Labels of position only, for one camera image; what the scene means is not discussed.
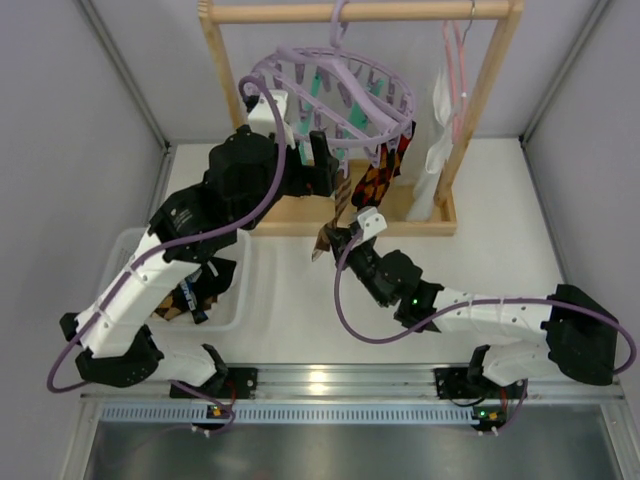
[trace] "wooden rod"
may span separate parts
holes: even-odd
[[[524,0],[509,0],[509,3],[509,15],[507,18],[499,20],[496,25],[493,37],[489,43],[489,48],[487,49],[487,54],[482,62],[473,94],[469,100],[469,107],[464,118],[462,130],[440,176],[434,197],[435,203],[438,206],[443,206],[447,198],[451,195],[453,181],[462,164],[462,159],[467,152],[473,132],[478,126],[484,107],[489,100],[489,95],[498,77],[498,73],[500,73],[500,67],[502,67],[502,62],[509,50],[513,34],[518,27],[518,22],[524,9]]]
[[[224,90],[224,95],[227,99],[231,123],[233,128],[236,129],[246,123],[244,110],[240,108],[237,86],[231,72],[231,64],[229,63],[229,56],[227,55],[227,48],[224,45],[220,26],[211,21],[210,9],[212,8],[215,8],[212,0],[199,0],[198,18],[200,19],[204,36],[207,39],[209,53],[213,63],[216,65],[220,86]]]
[[[349,3],[342,9],[343,22],[384,22],[412,20],[464,20],[471,18],[471,1]],[[509,14],[509,0],[476,3],[474,19],[496,20]],[[320,23],[331,21],[333,5],[242,5],[212,6],[216,24]]]

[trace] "pink hanger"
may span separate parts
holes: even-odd
[[[453,21],[453,31],[456,37],[456,49],[458,53],[458,69],[460,79],[456,75],[456,67],[453,60],[451,41],[449,40],[449,20],[442,23],[442,35],[444,37],[444,49],[447,57],[447,68],[449,70],[449,86],[451,89],[451,122],[453,124],[453,141],[456,142],[462,130],[464,116],[467,113],[467,76],[464,66],[464,43],[460,34],[458,22]],[[460,84],[460,95],[458,95],[458,83]]]

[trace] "wooden rack base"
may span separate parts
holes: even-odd
[[[366,160],[351,162],[351,176],[357,182],[367,167]],[[413,204],[413,185],[392,184],[380,205],[387,220],[383,235],[390,237],[451,236],[458,227],[453,196],[442,206],[435,206],[427,222],[407,222],[405,217]],[[280,200],[253,231],[253,235],[273,237],[315,237],[320,228],[333,217],[334,203],[330,198],[285,197]],[[346,226],[352,221],[355,208],[350,206],[342,215]]]

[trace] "wooden clothes rack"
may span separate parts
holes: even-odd
[[[427,222],[406,222],[405,215],[413,203],[413,187],[392,185],[380,206],[387,219],[388,236],[453,235],[457,218],[452,186],[456,174],[480,120],[489,95],[506,56],[524,9],[524,0],[471,0],[448,2],[348,3],[342,9],[344,22],[426,21],[426,20],[497,20],[482,62],[468,109],[451,155],[440,177],[435,194],[434,214]],[[333,4],[312,5],[214,5],[199,0],[198,16],[211,57],[216,65],[234,128],[245,123],[237,84],[231,72],[229,56],[222,38],[222,24],[318,23],[329,22]],[[368,162],[352,162],[352,178],[359,179]],[[274,236],[315,236],[333,216],[333,201],[326,198],[283,198],[262,220],[256,234]]]

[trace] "white plastic tray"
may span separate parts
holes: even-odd
[[[102,295],[104,289],[109,286],[109,283],[133,255],[145,230],[145,228],[129,228],[118,236],[102,274],[98,295]],[[237,265],[229,290],[219,295],[218,302],[213,304],[211,310],[205,312],[209,317],[207,321],[196,325],[193,322],[191,313],[186,312],[171,321],[159,317],[149,317],[147,324],[151,324],[154,330],[167,329],[172,331],[224,332],[237,327],[242,319],[244,305],[247,302],[249,265],[251,264],[251,237],[244,230],[238,230],[238,241],[234,245],[218,251],[216,256],[227,260],[235,260]]]

